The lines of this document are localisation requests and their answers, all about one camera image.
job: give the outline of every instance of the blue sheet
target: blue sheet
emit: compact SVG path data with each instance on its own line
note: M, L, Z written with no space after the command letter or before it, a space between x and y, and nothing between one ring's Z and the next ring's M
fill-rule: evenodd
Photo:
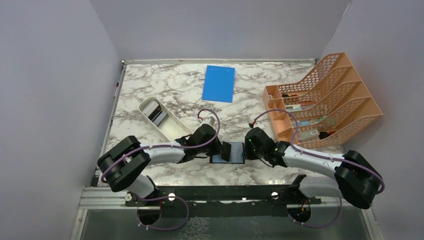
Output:
M234 67L208 65L201 99L232 103L235 77L236 69Z

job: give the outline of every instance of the wall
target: wall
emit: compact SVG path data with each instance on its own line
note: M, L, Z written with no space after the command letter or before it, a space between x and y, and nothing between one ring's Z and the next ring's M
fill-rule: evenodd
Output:
M374 209L384 239L421 239L424 2L353 0L324 54L346 52L384 113L347 148L382 174Z
M319 58L351 0L91 0L124 60Z
M0 239L68 239L121 60L88 0L0 7Z

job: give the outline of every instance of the table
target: table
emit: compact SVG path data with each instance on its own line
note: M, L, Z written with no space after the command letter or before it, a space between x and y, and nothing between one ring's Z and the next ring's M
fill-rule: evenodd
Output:
M313 67L310 62L216 63L209 65L235 68L236 77L232 103L202 100L206 63L129 64L127 65L116 111L107 141L109 150L123 138L134 135L140 142L165 143L156 130L141 116L139 104L148 97L157 97L185 125L193 131L199 126L197 112L202 108L216 111L221 121L219 139L225 142L244 142L248 123L265 111L262 93L265 86L300 81ZM273 136L265 115L255 127ZM318 149L327 153L341 153L341 148ZM275 168L259 160L245 164L210 164L209 159L195 159L183 164L163 163L148 166L144 175L158 186L207 185L279 185L290 184L297 175L318 173L298 168ZM106 186L99 181L99 187Z

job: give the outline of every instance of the wire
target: wire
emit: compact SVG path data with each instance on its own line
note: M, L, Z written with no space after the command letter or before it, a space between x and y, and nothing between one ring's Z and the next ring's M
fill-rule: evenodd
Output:
M274 168L273 166L269 165L268 163L266 163L266 162L265 162L264 160L262 160L261 158L259 158L259 160L260 160L263 164L267 165L268 167L270 167L270 168Z
M298 224L298 225L301 225L302 227L305 227L305 228L322 229L322 228L330 227L331 225L337 223L340 220L340 217L342 216L342 212L343 212L342 199L339 198L338 200L340 202L340 208L338 210L337 216L334 218L334 220L332 220L331 222L329 222L327 224L324 224L324 225L318 225L318 226L316 226L316 225L309 225L307 223L304 223L304 222L300 222L300 221L295 220L290 214L288 216L293 220L293 223Z
M182 223L180 223L177 226L173 226L173 227L156 227L156 226L150 226L150 225L144 225L142 223L142 221L139 218L139 214L137 213L137 221L138 221L138 226L143 226L146 228L146 230L148 229L154 229L154 230L159 230L159 231L172 231L172 230L176 230L181 228L184 224L186 224L189 221L189 215L190 215L190 209L189 209L189 205L187 204L186 200L184 200L182 197L179 196L161 196L161 197L156 197L156 198L141 198L139 197L137 194L133 193L137 199L141 200L141 201L145 201L145 202L151 202L151 201L157 201L157 200L162 200L162 199L169 199L169 198L173 198L173 199L178 199L181 200L182 203L184 203L185 208L187 209L187 214L185 216L184 221L182 221Z
M128 158L129 156L131 156L131 155L133 155L133 154L135 154L137 152L140 152L140 151L142 151L144 149L149 149L149 148L153 148L153 149L156 149L156 148L197 149L197 148L201 148L201 147L204 147L204 146L210 144L214 139L217 138L218 133L220 132L220 128L221 128L221 122L220 122L220 118L218 117L218 115L213 110L211 110L209 108L202 108L202 109L200 109L199 112L197 113L197 118L200 118L200 113L203 112L203 111L211 112L213 115L215 115L216 121L218 122L218 128L216 129L216 133L215 133L215 135L209 141L207 141L205 143L202 143L202 144L199 144L199 145L196 145L196 146L179 146L179 145L170 145L170 144L158 144L158 145L153 145L153 146L141 146L141 147L138 147L138 148L136 148L136 149L128 152L127 154L123 155L121 158L119 158L118 160L116 160L112 165L110 165L110 167L108 167L103 172L103 174L101 175L101 178L100 178L101 182L102 183L107 183L105 177L109 174L109 172L116 165L118 165L120 162L122 162L124 159Z
M312 157L316 157L316 158L320 158L320 159L325 159L325 160L331 160L331 161L343 162L343 163L346 163L346 164L350 164L352 166L355 166L355 167L357 167L359 169L362 169L362 170L366 171L367 173L373 175L374 177L376 177L380 181L381 187L380 187L380 190L377 191L377 194L381 194L384 191L384 189L386 188L386 185L385 185L385 183L383 181L383 178L380 175L378 175L376 172L372 171L371 169L369 169L367 167L364 167L362 165L359 165L359 164L357 164L357 163L355 163L353 161L349 161L349 160L343 159L343 158L338 158L338 157L330 158L329 156L322 156L322 155L319 155L319 154L316 154L316 153L313 153L313 152L305 151L304 149L300 149L296 145L294 145L293 144L293 140L295 139L296 134L298 134L299 124L298 124L298 120L296 119L296 117L293 114L291 114L290 112L288 112L288 111L286 111L284 109L280 109L280 108L270 109L270 110L264 111L263 113L259 114L259 116L257 116L253 120L254 123L256 123L256 121L258 120L258 118L262 117L263 115L265 115L265 114L267 114L269 112L273 112L273 111L280 111L280 112L286 113L286 114L288 114L294 120L294 123L296 124L296 128L294 129L294 134L290 138L290 145L291 145L291 147L294 150L296 150L296 151L298 151L300 153L303 153L303 154L312 156Z

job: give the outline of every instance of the purple cable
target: purple cable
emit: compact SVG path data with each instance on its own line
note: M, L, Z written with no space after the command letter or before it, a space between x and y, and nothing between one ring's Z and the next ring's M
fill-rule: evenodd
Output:
M216 121L218 122L218 129L216 130L215 135L207 142L202 143L200 145L196 145L196 146L178 146L178 145L170 145L170 144L158 144L158 145L153 145L151 146L151 148L156 149L156 148L176 148L176 149L197 149L197 148L201 148L203 146L206 146L208 144L210 144L214 139L217 138L218 133L220 132L220 127L221 127L221 122L220 122L220 118L218 117L218 115L211 109L209 108L202 108L200 109L200 111L197 113L197 118L200 118L200 113L203 111L208 111L211 112L213 115L215 115ZM122 162L124 159L128 158L129 156L133 155L134 153L140 152L141 150L144 149L149 149L150 146L141 146L139 148L136 148L130 152L128 152L127 154L123 155L121 158L119 158L117 161L115 161L112 165L110 165L110 167L108 167L104 172L103 175L101 175L101 182L102 183L107 183L105 177L109 174L109 172L116 166L118 165L120 162Z
M179 197L179 196L161 196L161 197L156 197L156 198L149 198L149 199L147 199L147 198L141 198L141 197L137 196L135 193L133 193L133 194L134 194L134 195L135 195L135 196L136 196L139 200L141 200L141 201L145 201L145 202L157 201L157 200L168 199L168 198L179 199L179 200L181 200L181 201L184 203L185 208L187 209L187 215L185 216L184 221L183 221L182 223L180 223L179 225L177 225L177 226L169 227L169 228L162 228L162 227L155 227L155 226L144 225L144 224L142 223L142 221L140 221L139 215L137 214L137 221L138 221L138 223L139 223L139 225L138 225L138 226L143 226L143 227L145 227L145 228L147 228L147 229L154 229L154 230L160 230L160 231L172 231L172 230L175 230L175 229L179 229L179 228L181 228L181 227L182 227L184 224L186 224L186 223L187 223L187 221L189 220L189 215L190 215L189 205L187 204L187 202L186 202L184 199L182 199L182 198L181 198L181 197Z
M337 216L334 218L334 220L332 220L331 222L324 224L324 225L309 225L300 221L296 221L290 214L288 215L295 224L301 225L302 227L306 227L306 228L310 228L310 229L322 229L322 228L326 228L326 227L330 227L331 225L337 223L340 220L340 217L342 216L342 212L343 212L343 205L342 205L342 199L339 198L340 201L340 208L338 210L338 214Z
M283 112L283 113L286 113L286 114L288 114L293 120L294 120L294 123L296 124L296 128L295 128L295 130L294 130L294 134L291 136L291 138L290 138L290 145L291 145L291 147L294 149L294 150L296 150L296 151L298 151L298 152L302 152L302 150L300 149L300 148L298 148L296 145L294 145L293 144L293 140L295 139L295 136L296 136L296 134L298 133L298 130L299 130L299 124L298 124L298 120L296 119L296 117L293 115L293 114L291 114L290 112L288 112L288 111L286 111L286 110L283 110L283 109L280 109L280 108L277 108L277 109L270 109L270 110L268 110L268 111L265 111L265 112L263 112L263 113L261 113L259 116L257 116L253 121L254 122L256 122L256 120L258 119L258 118L260 118L260 117L262 117L263 115L265 115L265 114L267 114L267 113L269 113L269 112L273 112L273 111L279 111L279 112ZM369 173L369 174L371 174L371 175L373 175L374 177L376 177L379 181L380 181L380 183L381 183L381 188L380 188L380 190L378 190L377 191L377 194L381 194L383 191L384 191L384 189L386 188L386 186L385 186L385 183L384 183L384 181L383 181L383 178L381 177L381 176L379 176L377 173L375 173L374 171L372 171L372 170L370 170L370 169L368 169L368 168L366 168L366 167L364 167L364 166L362 166L362 165L359 165L359 164L357 164L357 163L355 163L355 162L353 162L353 161L349 161L349 160L346 160L346 159L343 159L343 158L337 158L337 157L333 157L332 159L329 157L329 156L321 156L321 155L319 155L319 154L315 154L315 153L313 153L313 152L308 152L308 151L305 151L305 150L303 150L303 154L306 154L306 155L309 155L309 156L312 156L312 157L316 157L316 158L320 158L320 159L325 159L325 160L333 160L333 161L338 161L338 162L343 162L343 163L346 163L346 164L350 164L350 165L352 165L352 166L355 166L355 167L357 167L357 168L360 168L360 169L362 169L362 170L364 170L364 171L366 171L367 173Z

